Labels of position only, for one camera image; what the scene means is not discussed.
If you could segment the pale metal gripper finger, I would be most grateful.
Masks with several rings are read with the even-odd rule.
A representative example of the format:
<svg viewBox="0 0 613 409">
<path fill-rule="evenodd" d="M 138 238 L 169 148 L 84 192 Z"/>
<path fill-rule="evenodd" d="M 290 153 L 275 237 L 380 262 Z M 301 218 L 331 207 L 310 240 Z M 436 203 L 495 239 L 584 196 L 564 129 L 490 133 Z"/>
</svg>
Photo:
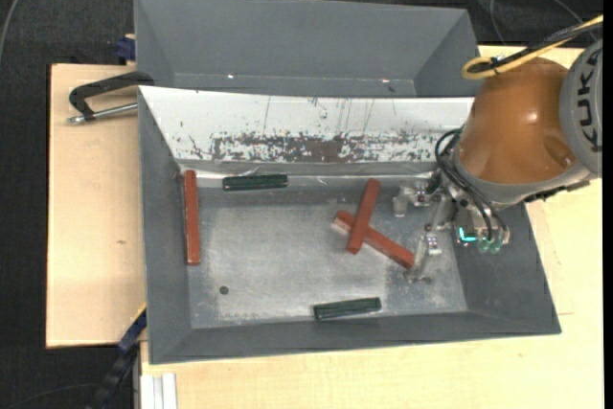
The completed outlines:
<svg viewBox="0 0 613 409">
<path fill-rule="evenodd" d="M 436 233 L 423 234 L 418 242 L 414 264 L 406 273 L 406 279 L 411 284 L 430 284 L 432 279 L 428 273 L 428 265 L 432 258 L 438 257 L 441 253 L 439 236 Z"/>
<path fill-rule="evenodd" d="M 430 197 L 424 189 L 400 187 L 393 198 L 393 213 L 395 216 L 405 216 L 411 208 L 427 207 Z"/>
</svg>

